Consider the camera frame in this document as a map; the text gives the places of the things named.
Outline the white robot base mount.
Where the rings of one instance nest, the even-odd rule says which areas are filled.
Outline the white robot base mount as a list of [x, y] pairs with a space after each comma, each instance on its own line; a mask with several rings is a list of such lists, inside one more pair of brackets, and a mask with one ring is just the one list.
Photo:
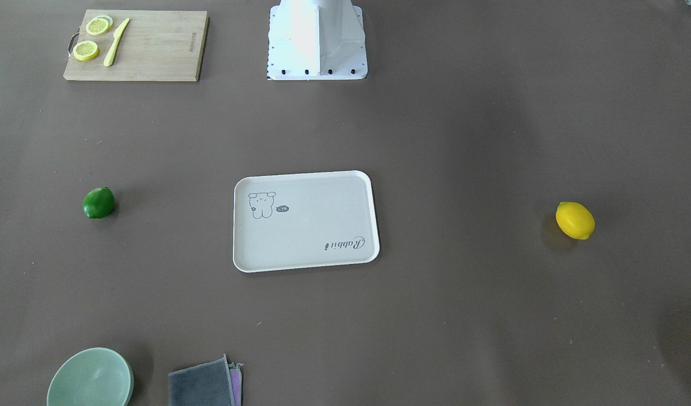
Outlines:
[[281, 1], [270, 8], [268, 40], [268, 80], [362, 80], [368, 75], [363, 11], [351, 1]]

